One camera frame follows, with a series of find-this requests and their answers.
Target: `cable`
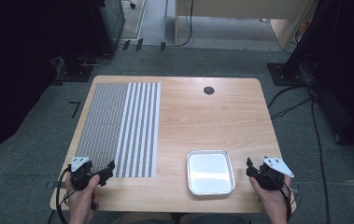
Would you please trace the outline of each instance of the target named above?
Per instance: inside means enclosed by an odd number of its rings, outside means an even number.
[[[293,90],[293,89],[296,89],[296,88],[301,88],[301,87],[304,87],[304,86],[292,86],[292,87],[288,87],[288,88],[285,88],[281,91],[279,91],[272,99],[272,101],[267,105],[267,108],[269,108],[276,100],[276,98],[281,95],[282,93],[286,92],[286,91],[290,91],[290,90]]]
[[[99,65],[103,65],[104,63],[106,63],[107,61],[109,61],[109,59],[112,57],[111,54],[105,54],[104,56],[107,56],[106,60],[104,60],[101,63],[80,63],[80,66],[99,66]]]
[[[314,129],[316,131],[317,141],[319,143],[319,163],[320,163],[320,167],[321,167],[322,183],[323,183],[324,195],[325,195],[326,221],[327,221],[327,224],[330,224],[331,219],[330,219],[330,215],[329,215],[328,186],[327,186],[325,171],[324,171],[324,163],[323,163],[323,158],[322,158],[322,145],[321,145],[321,140],[319,138],[319,129],[317,127],[316,116],[314,113],[314,99],[311,101],[311,115],[313,118]]]
[[[70,168],[65,168],[63,170],[63,173],[60,176],[60,179],[58,180],[58,184],[57,184],[57,193],[55,195],[55,202],[56,202],[56,209],[57,209],[57,214],[58,217],[60,218],[61,222],[63,222],[63,224],[67,224],[65,217],[63,215],[63,210],[61,209],[61,204],[60,204],[60,188],[61,188],[61,183],[63,182],[63,178],[66,172],[70,171]]]
[[[51,211],[50,217],[49,217],[49,219],[48,219],[48,224],[51,223],[51,219],[52,219],[52,216],[54,215],[54,212],[55,212],[55,210],[52,210],[52,211]]]
[[[194,5],[193,2],[194,2],[194,0],[191,0],[191,17],[193,15],[193,5]],[[188,35],[188,38],[185,40],[185,43],[183,43],[181,45],[176,45],[176,47],[183,47],[183,46],[187,45],[191,41],[192,35],[193,35],[193,30],[190,25],[189,35]]]
[[[308,98],[308,99],[303,100],[301,103],[299,103],[299,104],[297,104],[297,105],[294,105],[293,107],[290,107],[290,108],[288,108],[288,109],[286,109],[286,110],[280,111],[280,112],[274,114],[274,115],[271,117],[271,119],[278,119],[279,117],[284,116],[288,111],[290,111],[290,110],[292,110],[292,109],[298,107],[299,105],[304,105],[305,103],[309,102],[311,99],[312,99],[312,98],[310,97],[310,98]]]

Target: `gray and white striped pattern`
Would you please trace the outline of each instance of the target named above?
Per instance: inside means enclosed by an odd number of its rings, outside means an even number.
[[[92,171],[115,160],[115,177],[156,175],[160,83],[99,83],[76,156],[90,157]]]

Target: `finger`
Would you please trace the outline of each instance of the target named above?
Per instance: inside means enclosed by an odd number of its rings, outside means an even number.
[[[92,192],[92,201],[94,203],[99,203],[100,202],[100,197],[98,195],[98,188],[95,188],[94,191]]]
[[[98,182],[100,182],[100,176],[99,175],[93,176],[89,184],[87,185],[87,187],[84,189],[84,191],[89,191],[92,194],[95,190],[95,187],[97,187]]]
[[[100,197],[98,197],[98,196],[92,197],[92,202],[93,203],[100,203]]]
[[[287,175],[284,175],[284,183],[285,185],[288,186],[288,188],[290,187],[290,177]]]
[[[66,190],[69,191],[70,189],[73,188],[72,186],[72,181],[71,181],[71,173],[68,172],[68,174],[66,175],[66,178],[65,178],[65,187],[66,187]]]

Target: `black cable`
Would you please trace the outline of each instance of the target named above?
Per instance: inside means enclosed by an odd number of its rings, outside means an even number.
[[[299,104],[297,104],[297,105],[294,105],[293,107],[290,107],[290,108],[288,108],[288,109],[286,109],[286,110],[280,111],[280,112],[274,114],[274,115],[271,117],[271,119],[278,119],[279,117],[284,116],[288,111],[290,111],[290,110],[292,110],[292,109],[298,107],[299,105],[304,105],[305,103],[309,102],[311,99],[312,99],[312,98],[310,97],[310,98],[308,98],[308,99],[303,100],[301,103],[299,103]]]
[[[61,188],[61,183],[63,182],[63,178],[66,172],[68,172],[70,170],[70,168],[65,168],[63,170],[63,173],[60,176],[60,179],[58,180],[58,184],[57,184],[57,193],[55,195],[55,202],[56,202],[56,209],[57,209],[57,214],[58,217],[60,218],[61,222],[63,222],[63,224],[67,224],[64,214],[63,214],[63,210],[61,209],[61,204],[60,204],[60,188]]]
[[[194,0],[191,0],[191,17],[193,15],[193,4],[194,4]],[[183,47],[183,46],[187,45],[191,41],[192,35],[193,35],[193,30],[192,30],[191,24],[190,24],[189,35],[188,35],[188,38],[185,40],[185,43],[183,43],[181,45],[176,45],[176,47]]]
[[[48,219],[48,224],[51,223],[51,219],[52,219],[52,216],[54,215],[54,212],[55,212],[55,210],[52,210],[52,211],[51,211],[50,217],[49,217],[49,219]]]
[[[327,224],[330,224],[331,219],[330,219],[330,214],[329,214],[328,187],[327,187],[325,171],[324,171],[324,162],[323,162],[323,158],[322,158],[322,145],[321,145],[321,141],[319,138],[319,129],[317,127],[316,116],[314,113],[314,99],[311,101],[311,115],[313,118],[314,129],[316,131],[317,141],[319,143],[319,163],[320,163],[320,167],[321,167],[321,176],[322,176],[322,183],[323,183],[324,195],[325,195],[326,221],[327,221]]]
[[[304,86],[292,86],[292,87],[288,87],[288,88],[285,88],[281,91],[279,91],[272,99],[272,101],[267,105],[267,108],[269,108],[276,100],[276,98],[281,95],[282,93],[286,92],[286,91],[290,91],[290,90],[293,90],[293,89],[297,89],[297,88],[301,88],[301,87],[304,87]]]

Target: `black stand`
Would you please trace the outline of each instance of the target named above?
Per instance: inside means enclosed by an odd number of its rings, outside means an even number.
[[[287,76],[283,71],[284,63],[268,63],[267,68],[272,75],[273,82],[276,86],[306,86],[306,83],[300,75]]]
[[[60,63],[60,69],[57,77],[53,81],[53,85],[62,86],[63,82],[88,82],[92,74],[93,66],[73,66],[68,68],[65,63]]]

